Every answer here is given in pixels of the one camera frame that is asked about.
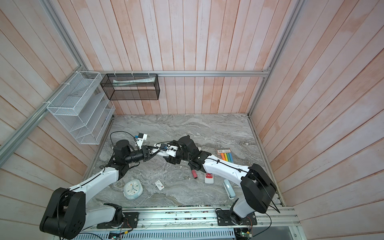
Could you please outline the red handled screwdriver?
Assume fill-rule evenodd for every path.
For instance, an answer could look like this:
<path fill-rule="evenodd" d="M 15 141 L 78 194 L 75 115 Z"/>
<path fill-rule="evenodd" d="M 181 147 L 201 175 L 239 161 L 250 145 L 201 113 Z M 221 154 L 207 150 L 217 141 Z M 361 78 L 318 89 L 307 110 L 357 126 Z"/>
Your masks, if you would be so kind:
<path fill-rule="evenodd" d="M 194 179 L 198 178 L 196 170 L 191 170 L 191 173 L 192 173 Z"/>

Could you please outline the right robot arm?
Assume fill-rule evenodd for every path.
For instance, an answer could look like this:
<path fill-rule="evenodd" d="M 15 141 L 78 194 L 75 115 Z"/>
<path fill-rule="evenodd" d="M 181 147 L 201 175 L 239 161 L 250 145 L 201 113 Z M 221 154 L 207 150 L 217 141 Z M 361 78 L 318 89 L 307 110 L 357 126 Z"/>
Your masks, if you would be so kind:
<path fill-rule="evenodd" d="M 252 212 L 265 214 L 273 202 L 277 187 L 258 164 L 242 166 L 219 159 L 213 154 L 199 150 L 189 135 L 161 144 L 161 150 L 170 150 L 167 160 L 172 164 L 188 162 L 192 170 L 222 177 L 241 187 L 243 197 L 233 205 L 233 215 L 243 219 Z"/>

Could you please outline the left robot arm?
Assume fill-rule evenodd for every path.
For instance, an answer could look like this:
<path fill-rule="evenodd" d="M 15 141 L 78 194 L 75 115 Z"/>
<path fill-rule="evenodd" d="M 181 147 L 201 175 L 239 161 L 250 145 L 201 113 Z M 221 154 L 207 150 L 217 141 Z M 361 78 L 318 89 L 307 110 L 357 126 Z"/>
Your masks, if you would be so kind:
<path fill-rule="evenodd" d="M 109 162 L 89 179 L 70 188 L 58 188 L 49 200 L 40 223 L 40 231 L 73 239 L 81 231 L 94 225 L 106 223 L 112 228 L 124 225 L 122 207 L 104 204 L 101 208 L 87 209 L 87 203 L 107 186 L 120 180 L 131 163 L 148 161 L 160 152 L 157 147 L 141 146 L 133 149 L 127 140 L 120 140 L 113 148 Z"/>

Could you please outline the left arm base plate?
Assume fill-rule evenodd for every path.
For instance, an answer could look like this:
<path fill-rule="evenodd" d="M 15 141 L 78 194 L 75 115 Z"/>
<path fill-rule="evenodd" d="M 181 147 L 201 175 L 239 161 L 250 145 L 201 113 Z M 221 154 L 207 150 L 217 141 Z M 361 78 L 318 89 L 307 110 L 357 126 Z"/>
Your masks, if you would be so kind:
<path fill-rule="evenodd" d="M 113 220 L 97 225 L 97 229 L 135 229 L 138 225 L 139 212 L 122 212 L 114 216 Z"/>

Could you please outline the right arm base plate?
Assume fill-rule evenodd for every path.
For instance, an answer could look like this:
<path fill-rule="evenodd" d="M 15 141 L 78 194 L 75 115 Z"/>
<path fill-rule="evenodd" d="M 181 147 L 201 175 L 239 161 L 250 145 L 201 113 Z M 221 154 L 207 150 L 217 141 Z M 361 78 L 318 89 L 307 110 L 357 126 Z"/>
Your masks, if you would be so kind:
<path fill-rule="evenodd" d="M 217 215 L 217 222 L 219 226 L 256 226 L 257 220 L 254 213 L 241 218 L 236 215 L 232 210 L 223 210 L 220 208 L 215 209 Z"/>

